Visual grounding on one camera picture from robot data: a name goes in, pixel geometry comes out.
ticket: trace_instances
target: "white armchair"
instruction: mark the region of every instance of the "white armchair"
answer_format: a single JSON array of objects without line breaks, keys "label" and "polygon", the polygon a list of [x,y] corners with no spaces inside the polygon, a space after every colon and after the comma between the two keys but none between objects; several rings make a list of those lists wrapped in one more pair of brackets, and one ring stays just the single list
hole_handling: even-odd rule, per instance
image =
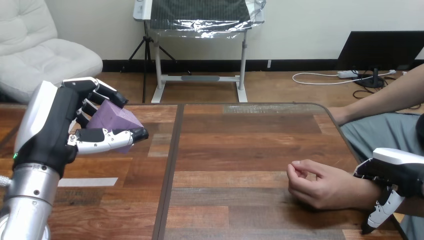
[{"label": "white armchair", "polygon": [[57,37],[44,0],[0,0],[0,92],[27,103],[42,81],[58,86],[102,71],[96,53]]}]

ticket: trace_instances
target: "purple object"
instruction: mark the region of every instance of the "purple object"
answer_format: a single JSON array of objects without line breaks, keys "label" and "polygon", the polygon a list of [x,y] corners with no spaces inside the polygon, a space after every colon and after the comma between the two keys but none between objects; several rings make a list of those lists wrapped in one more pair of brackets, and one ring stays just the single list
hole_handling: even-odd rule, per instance
[{"label": "purple object", "polygon": [[[135,129],[143,127],[134,114],[127,109],[119,108],[109,100],[104,100],[97,112],[87,124],[88,129]],[[126,154],[131,146],[117,148],[116,151]]]}]

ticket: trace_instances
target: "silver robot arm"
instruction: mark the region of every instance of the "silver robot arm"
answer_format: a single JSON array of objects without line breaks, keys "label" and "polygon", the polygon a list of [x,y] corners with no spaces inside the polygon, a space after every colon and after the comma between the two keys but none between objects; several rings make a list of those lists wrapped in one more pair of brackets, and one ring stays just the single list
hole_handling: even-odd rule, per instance
[{"label": "silver robot arm", "polygon": [[104,99],[122,108],[128,100],[112,87],[92,77],[63,81],[56,87],[44,81],[35,90],[25,112],[14,146],[13,176],[0,176],[7,191],[0,211],[1,240],[48,240],[47,225],[60,178],[77,154],[105,152],[132,145],[149,137],[143,128],[78,129],[85,127]]},{"label": "silver robot arm", "polygon": [[356,167],[354,176],[384,186],[374,210],[361,225],[369,234],[387,220],[406,199],[424,198],[424,157],[409,152],[377,148],[370,158]]}]

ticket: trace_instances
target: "white cable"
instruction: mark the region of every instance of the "white cable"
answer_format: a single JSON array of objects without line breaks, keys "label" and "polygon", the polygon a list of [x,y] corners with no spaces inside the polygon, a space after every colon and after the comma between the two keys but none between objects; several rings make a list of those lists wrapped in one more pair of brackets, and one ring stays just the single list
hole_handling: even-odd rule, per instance
[{"label": "white cable", "polygon": [[[379,74],[378,76],[385,76],[385,75],[390,75],[390,74],[395,74],[396,71],[395,70],[390,70],[388,73],[384,73],[384,74]],[[325,77],[337,77],[338,75],[326,75],[326,74],[319,74],[319,73],[312,73],[312,72],[301,72],[298,74],[293,75],[293,77],[291,79],[293,79],[293,81],[295,81],[298,84],[306,84],[306,85],[336,85],[336,84],[347,84],[347,83],[351,83],[351,82],[356,82],[359,80],[364,80],[364,79],[370,79],[373,78],[374,76],[368,76],[365,78],[359,78],[359,79],[354,79],[354,80],[349,80],[349,81],[341,81],[341,82],[333,82],[333,83],[313,83],[313,82],[301,82],[301,81],[297,81],[295,79],[295,77],[297,75],[318,75],[318,76],[325,76]]]}]

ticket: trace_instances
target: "wrist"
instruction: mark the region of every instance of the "wrist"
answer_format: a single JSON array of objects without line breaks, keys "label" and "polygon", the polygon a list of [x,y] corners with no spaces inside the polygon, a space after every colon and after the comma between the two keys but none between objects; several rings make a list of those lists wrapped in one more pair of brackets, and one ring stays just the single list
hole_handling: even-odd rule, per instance
[{"label": "wrist", "polygon": [[351,122],[351,121],[356,120],[356,119],[361,117],[361,116],[358,116],[359,111],[358,111],[358,108],[357,108],[355,103],[352,103],[352,104],[349,104],[349,105],[343,107],[346,123]]},{"label": "wrist", "polygon": [[353,192],[355,197],[351,207],[360,210],[371,210],[376,205],[382,189],[370,180],[356,178]]}]

